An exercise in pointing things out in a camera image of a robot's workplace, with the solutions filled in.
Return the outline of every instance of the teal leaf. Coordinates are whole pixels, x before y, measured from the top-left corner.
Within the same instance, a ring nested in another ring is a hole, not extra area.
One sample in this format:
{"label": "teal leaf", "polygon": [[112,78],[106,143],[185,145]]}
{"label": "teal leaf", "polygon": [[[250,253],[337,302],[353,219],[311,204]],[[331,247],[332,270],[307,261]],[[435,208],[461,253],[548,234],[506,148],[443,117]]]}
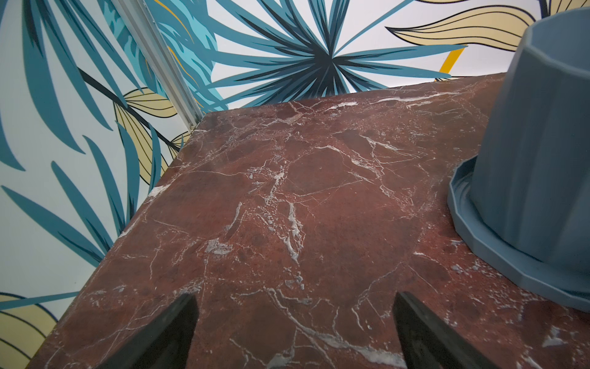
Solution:
{"label": "teal leaf", "polygon": [[398,5],[396,5],[395,7],[393,7],[391,10],[389,10],[388,12],[384,13],[381,17],[377,18],[373,23],[369,24],[367,27],[363,28],[360,32],[358,32],[356,35],[354,35],[351,39],[349,39],[347,42],[345,42],[337,51],[336,54],[339,53],[342,49],[344,49],[345,47],[347,47],[352,41],[356,40],[357,38],[359,38],[359,36],[363,35],[365,32],[367,32],[368,30],[370,30],[371,28],[373,28],[374,26],[376,26],[377,24],[381,23],[382,21],[386,20],[387,18],[389,18],[391,15],[393,15],[393,13],[399,11],[401,8],[405,7],[406,5],[408,5],[409,3],[411,3],[414,0],[404,0],[401,3],[399,3]]}
{"label": "teal leaf", "polygon": [[[48,0],[30,1],[31,4],[35,5],[31,7],[31,15],[34,18],[36,18],[36,21],[42,22],[46,30],[47,37],[49,38],[49,41],[53,46],[53,50],[55,51],[55,54],[57,55],[57,58],[59,59],[62,68],[64,69],[66,75],[68,76],[68,79],[76,89],[76,92],[86,105],[86,108],[88,108],[90,113],[103,127],[112,130],[112,128],[107,124],[106,120],[104,119],[99,107],[96,105],[96,102],[94,101],[92,95],[88,91],[88,87],[86,87],[86,84],[84,83],[82,77],[80,76],[80,73],[78,72],[76,62],[74,61],[74,58],[70,53],[70,49],[68,48],[65,42],[65,39],[53,15],[51,7],[47,3]],[[66,17],[66,19],[70,16],[65,13],[63,13],[62,15]],[[41,33],[39,33],[41,31],[41,28],[36,28],[35,30],[38,33],[38,36],[41,35]],[[81,35],[77,34],[76,36],[78,36],[80,42],[84,44],[84,41],[81,39]]]}
{"label": "teal leaf", "polygon": [[36,305],[38,303],[68,299],[68,298],[76,297],[78,295],[78,293],[79,292],[67,292],[67,293],[59,293],[57,295],[48,295],[48,296],[31,297],[31,298],[25,298],[25,299],[16,299],[16,300],[10,300],[10,301],[2,301],[2,302],[0,302],[0,310],[21,308],[23,306]]}
{"label": "teal leaf", "polygon": [[127,217],[126,223],[129,223],[135,211],[137,210],[137,198],[139,196],[139,157],[133,139],[117,122],[119,134],[123,148],[125,149],[125,163],[127,165]]}
{"label": "teal leaf", "polygon": [[449,51],[460,50],[465,48],[465,45],[425,45],[425,46],[409,46],[409,47],[394,47],[380,50],[359,51],[357,53],[350,53],[342,55],[341,57],[348,60],[363,61],[363,60],[396,60],[420,58],[424,56],[447,53]]}
{"label": "teal leaf", "polygon": [[53,237],[57,238],[92,266],[96,267],[99,265],[103,258],[100,250],[74,227],[23,195],[8,187],[0,187],[2,187],[8,197],[10,197],[10,199],[14,201],[25,214],[30,216],[44,230],[48,231]]}
{"label": "teal leaf", "polygon": [[119,55],[119,52],[113,47],[109,39],[106,38],[100,27],[94,22],[84,5],[79,0],[69,0],[72,8],[78,14],[82,22],[86,25],[90,33],[94,36],[96,41],[100,44],[104,51],[109,55],[110,59],[114,61],[119,70],[137,87],[139,83],[135,79],[133,73],[127,67],[127,64],[123,61],[123,58]]}
{"label": "teal leaf", "polygon": [[[163,0],[161,3],[165,4],[166,8],[154,0],[146,1],[160,33],[181,65],[180,70],[193,97],[201,105],[203,112],[210,112],[212,110],[210,104],[219,103],[222,98],[215,89],[207,88],[207,85],[211,83],[211,71],[215,64],[212,55],[217,50],[216,35],[210,28],[210,22],[214,22],[214,20],[208,15],[207,2]],[[224,27],[224,31],[231,35],[236,34],[229,27],[220,25],[220,28]],[[254,42],[255,39],[265,42],[259,37],[251,37],[250,40]],[[130,42],[130,46],[125,49],[126,53],[133,48],[133,41]]]}
{"label": "teal leaf", "polygon": [[2,16],[4,15],[4,8],[6,8],[6,4],[8,0],[0,0],[0,24],[2,24]]}
{"label": "teal leaf", "polygon": [[39,9],[35,0],[22,2],[22,17],[25,76],[33,104],[47,128],[59,140],[77,152],[84,153],[74,140],[55,95],[45,55]]}
{"label": "teal leaf", "polygon": [[67,174],[65,174],[65,172],[60,168],[59,165],[57,165],[56,162],[51,162],[51,169],[53,170],[53,173],[55,174],[55,177],[59,181],[61,187],[64,189],[66,196],[68,199],[70,199],[70,202],[78,213],[82,223],[84,223],[86,229],[94,238],[94,241],[96,241],[102,251],[106,254],[113,245],[113,240],[110,238],[109,233],[104,228],[103,223],[100,221],[94,210],[92,210],[92,207],[86,201],[76,185],[74,185]]}
{"label": "teal leaf", "polygon": [[[123,51],[125,52],[127,59],[131,62],[133,70],[137,74],[137,77],[139,78],[139,80],[143,83],[144,86],[147,86],[148,88],[150,88],[152,91],[156,92],[157,94],[166,97],[166,93],[163,91],[162,86],[160,85],[160,82],[156,79],[156,76],[154,75],[153,70],[150,68],[144,55],[137,47],[137,43],[135,42],[135,40],[131,36],[131,33],[129,32],[129,30],[127,29],[125,24],[123,23],[121,16],[119,15],[119,13],[117,13],[117,11],[115,10],[111,1],[110,0],[98,0],[98,3],[99,3],[100,8],[103,10],[104,19],[107,21],[107,24],[109,25],[109,28],[111,29],[115,39],[117,40],[117,42],[119,43],[119,45],[121,46]],[[103,48],[105,50],[107,49],[107,47],[110,47],[112,50],[114,50],[114,48],[108,42],[108,40],[107,40],[106,44],[103,45]],[[113,58],[113,60],[115,60],[117,65],[119,65],[119,63],[122,63],[122,61],[119,62],[116,59],[114,59],[114,56],[112,56],[112,58]],[[122,69],[122,70],[124,71],[125,75],[128,74],[126,69]]]}
{"label": "teal leaf", "polygon": [[14,169],[18,169],[20,171],[25,171],[25,168],[17,161],[14,157],[14,154],[10,150],[10,146],[8,146],[8,142],[6,141],[6,136],[4,135],[4,129],[2,128],[2,119],[0,118],[0,161],[4,164],[13,167]]}
{"label": "teal leaf", "polygon": [[[102,55],[100,55],[98,50],[96,50],[96,47],[94,46],[92,40],[90,39],[90,36],[86,33],[86,30],[84,29],[84,27],[82,26],[82,24],[78,20],[78,17],[74,13],[74,10],[70,6],[68,0],[56,0],[55,3],[57,4],[61,13],[64,15],[64,18],[68,22],[72,31],[74,31],[74,34],[78,38],[78,41],[80,42],[80,44],[84,48],[86,54],[90,57],[90,59],[92,60],[92,62],[96,66],[96,68],[99,70],[100,74],[103,76],[103,78],[105,79],[107,84],[114,91],[114,93],[119,97],[119,99],[124,100],[123,94],[119,90],[117,83],[114,81],[114,78],[111,75],[109,68],[104,63]],[[78,15],[80,16],[81,19],[85,19],[83,12],[82,12],[82,14],[81,14],[81,12],[78,12]]]}
{"label": "teal leaf", "polygon": [[[386,87],[375,81],[374,77],[361,76],[359,72],[371,72],[382,76],[448,78],[449,75],[438,71],[379,62],[441,54],[463,47],[462,45],[436,45],[433,48],[383,48],[339,55],[338,52],[342,47],[336,51],[336,46],[342,27],[347,17],[353,17],[348,14],[349,0],[333,0],[329,17],[325,0],[307,0],[312,11],[313,22],[319,30],[319,39],[301,17],[296,7],[299,2],[280,0],[278,4],[276,0],[257,1],[284,32],[278,32],[231,0],[219,0],[218,3],[239,22],[255,31],[258,37],[228,29],[214,19],[208,23],[209,30],[246,47],[269,51],[277,56],[238,55],[212,50],[211,58],[214,62],[253,70],[210,83],[206,86],[208,90],[253,82],[259,82],[259,84],[219,102],[212,100],[208,106],[211,110],[223,109],[227,104],[247,97],[253,97],[254,100],[245,106],[256,106]],[[393,7],[356,34],[344,46],[411,1],[404,0]]]}
{"label": "teal leaf", "polygon": [[[127,222],[125,221],[125,213],[123,211],[123,204],[121,202],[119,188],[117,187],[117,183],[114,180],[114,176],[110,170],[109,163],[107,163],[99,147],[94,143],[94,141],[92,141],[88,137],[83,137],[88,143],[88,147],[90,148],[90,152],[92,152],[92,156],[94,157],[96,167],[99,169],[100,176],[103,180],[104,190],[106,191],[107,198],[109,199],[109,206],[113,214],[114,226],[117,230],[117,235],[119,235],[123,231],[123,229],[125,229],[125,225],[127,224]],[[107,250],[109,250],[112,245],[113,242],[111,241],[110,244],[108,244]]]}
{"label": "teal leaf", "polygon": [[160,154],[160,139],[156,129],[149,125],[150,134],[152,135],[152,177],[150,179],[149,191],[151,191],[160,180],[162,174],[162,156]]}

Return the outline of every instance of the blue plant pot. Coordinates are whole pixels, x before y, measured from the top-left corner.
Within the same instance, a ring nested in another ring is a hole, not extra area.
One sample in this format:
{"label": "blue plant pot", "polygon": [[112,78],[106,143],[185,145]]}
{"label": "blue plant pot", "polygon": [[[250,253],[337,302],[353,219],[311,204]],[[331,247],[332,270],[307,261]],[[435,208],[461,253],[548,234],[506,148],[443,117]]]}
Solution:
{"label": "blue plant pot", "polygon": [[[489,228],[488,237],[517,250],[536,270],[553,271],[535,273],[533,279],[569,297],[549,296],[551,293],[530,288],[530,283],[528,289],[586,311],[590,311],[588,35],[590,8],[545,18],[526,30],[490,116],[479,156],[469,164],[474,168],[472,176],[467,174],[468,191],[459,194],[459,178],[454,178],[453,205],[451,194],[449,197],[451,209],[460,211],[456,201],[466,196],[478,221]],[[469,222],[465,216],[460,218],[459,222]],[[512,264],[512,269],[519,264],[522,269],[522,260],[516,263],[514,257],[503,255],[502,263]],[[497,262],[490,264],[506,269]],[[530,276],[530,271],[518,272]],[[572,297],[587,302],[572,303]]]}

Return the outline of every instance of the tropical leaf wallpaper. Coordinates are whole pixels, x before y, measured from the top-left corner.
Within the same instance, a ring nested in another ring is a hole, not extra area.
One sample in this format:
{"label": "tropical leaf wallpaper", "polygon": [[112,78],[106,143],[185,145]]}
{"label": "tropical leaf wallpaper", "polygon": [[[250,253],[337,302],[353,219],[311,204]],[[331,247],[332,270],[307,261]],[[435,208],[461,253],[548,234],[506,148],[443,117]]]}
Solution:
{"label": "tropical leaf wallpaper", "polygon": [[590,0],[145,0],[204,112],[506,71]]}
{"label": "tropical leaf wallpaper", "polygon": [[189,132],[110,0],[0,0],[0,367],[24,368]]}

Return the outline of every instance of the marble tabletop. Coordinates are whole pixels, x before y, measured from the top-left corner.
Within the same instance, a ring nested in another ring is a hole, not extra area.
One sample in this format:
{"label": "marble tabletop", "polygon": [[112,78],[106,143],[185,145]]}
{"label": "marble tabletop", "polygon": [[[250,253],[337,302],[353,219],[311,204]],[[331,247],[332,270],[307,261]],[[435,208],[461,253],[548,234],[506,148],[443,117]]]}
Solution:
{"label": "marble tabletop", "polygon": [[187,368],[404,368],[396,291],[502,368],[589,365],[590,315],[453,229],[503,75],[207,114],[29,368],[90,368],[182,293]]}

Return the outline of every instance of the yellow stripe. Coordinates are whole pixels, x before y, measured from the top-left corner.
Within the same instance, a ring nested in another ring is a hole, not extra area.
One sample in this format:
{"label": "yellow stripe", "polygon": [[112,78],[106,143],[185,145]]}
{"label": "yellow stripe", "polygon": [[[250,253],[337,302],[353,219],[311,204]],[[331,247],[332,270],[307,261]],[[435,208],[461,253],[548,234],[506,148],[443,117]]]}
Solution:
{"label": "yellow stripe", "polygon": [[463,50],[465,50],[465,48],[462,48],[459,50],[453,50],[450,53],[448,53],[447,59],[442,64],[441,70],[439,72],[449,73],[451,71],[452,67],[457,62],[457,59],[459,59],[459,55],[461,55]]}
{"label": "yellow stripe", "polygon": [[162,3],[160,2],[160,0],[154,0],[154,1],[155,1],[155,2],[157,2],[159,5],[161,5],[161,6],[162,6],[162,8],[166,9],[167,11],[169,11],[169,12],[170,12],[170,14],[172,14],[172,15],[174,16],[174,18],[176,18],[176,20],[177,20],[178,22],[180,22],[180,24],[181,24],[181,25],[184,27],[184,29],[185,29],[186,33],[188,33],[188,37],[190,37],[190,38],[191,38],[191,41],[192,41],[192,43],[194,44],[194,43],[195,43],[195,41],[192,39],[191,33],[190,33],[190,32],[189,32],[187,29],[186,29],[185,25],[184,25],[184,24],[182,23],[182,21],[181,21],[181,20],[180,20],[180,19],[179,19],[179,18],[176,16],[176,14],[174,14],[174,13],[173,13],[173,12],[170,10],[170,8],[168,8],[166,5],[162,4]]}
{"label": "yellow stripe", "polygon": [[184,69],[184,67],[182,66],[182,63],[180,60],[178,60],[178,57],[176,56],[176,54],[174,53],[174,51],[170,48],[170,46],[168,47],[168,50],[170,50],[170,52],[172,53],[172,55],[174,55],[174,59],[176,59],[176,61],[178,62],[178,65],[182,68],[183,71],[185,71],[186,75],[189,76],[193,81],[195,81],[194,78],[192,78],[192,76],[190,74],[188,74],[188,72],[186,71],[186,69]]}

